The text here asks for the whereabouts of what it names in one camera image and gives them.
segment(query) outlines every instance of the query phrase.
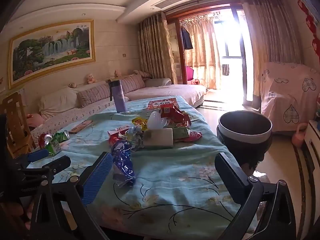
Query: purple water bottle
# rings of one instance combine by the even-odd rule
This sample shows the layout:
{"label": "purple water bottle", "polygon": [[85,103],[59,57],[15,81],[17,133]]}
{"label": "purple water bottle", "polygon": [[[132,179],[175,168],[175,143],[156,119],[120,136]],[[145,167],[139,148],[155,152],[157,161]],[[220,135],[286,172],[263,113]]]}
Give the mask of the purple water bottle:
{"label": "purple water bottle", "polygon": [[123,90],[121,86],[120,80],[111,81],[108,80],[109,87],[110,87],[110,101],[113,99],[115,100],[115,105],[118,113],[126,112],[127,108],[125,107]]}

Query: pink watering can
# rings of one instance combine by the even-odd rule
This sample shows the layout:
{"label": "pink watering can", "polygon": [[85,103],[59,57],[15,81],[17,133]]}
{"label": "pink watering can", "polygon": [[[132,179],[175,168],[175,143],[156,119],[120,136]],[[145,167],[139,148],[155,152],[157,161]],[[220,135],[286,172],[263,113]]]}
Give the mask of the pink watering can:
{"label": "pink watering can", "polygon": [[305,129],[307,128],[308,123],[299,123],[298,127],[297,127],[297,131],[294,135],[292,135],[292,144],[297,147],[297,148],[301,148],[302,144],[303,144],[303,140],[304,140],[304,136],[306,135],[306,130],[304,131],[300,131],[300,129]]}

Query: blue grip pad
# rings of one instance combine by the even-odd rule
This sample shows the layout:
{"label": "blue grip pad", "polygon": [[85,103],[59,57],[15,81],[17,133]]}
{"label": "blue grip pad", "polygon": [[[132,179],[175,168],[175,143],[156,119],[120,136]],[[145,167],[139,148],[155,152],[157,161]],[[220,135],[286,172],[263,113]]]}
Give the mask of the blue grip pad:
{"label": "blue grip pad", "polygon": [[98,194],[103,182],[112,168],[112,156],[110,153],[100,161],[97,167],[93,170],[83,187],[82,203],[86,206],[92,203]]}
{"label": "blue grip pad", "polygon": [[49,151],[47,149],[41,149],[36,152],[29,153],[28,161],[33,163],[48,156],[49,156]]}

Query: landscape painting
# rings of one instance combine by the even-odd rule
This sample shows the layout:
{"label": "landscape painting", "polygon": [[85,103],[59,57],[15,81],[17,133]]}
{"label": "landscape painting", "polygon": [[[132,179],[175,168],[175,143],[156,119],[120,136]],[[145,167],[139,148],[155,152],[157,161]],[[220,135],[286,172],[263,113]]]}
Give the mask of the landscape painting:
{"label": "landscape painting", "polygon": [[10,42],[10,89],[32,79],[95,61],[93,20],[47,25]]}

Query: curtain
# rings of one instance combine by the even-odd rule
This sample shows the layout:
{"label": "curtain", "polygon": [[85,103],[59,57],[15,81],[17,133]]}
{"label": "curtain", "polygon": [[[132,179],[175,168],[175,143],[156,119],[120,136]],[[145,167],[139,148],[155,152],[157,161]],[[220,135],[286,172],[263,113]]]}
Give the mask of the curtain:
{"label": "curtain", "polygon": [[177,84],[169,30],[164,13],[157,13],[139,23],[140,64],[153,78],[170,78]]}
{"label": "curtain", "polygon": [[297,26],[284,0],[241,0],[253,53],[253,103],[261,103],[260,81],[264,62],[303,63]]}
{"label": "curtain", "polygon": [[193,77],[199,79],[201,85],[220,89],[222,72],[212,20],[200,15],[180,23],[189,32],[193,45],[193,49],[184,51],[186,66],[194,70]]}

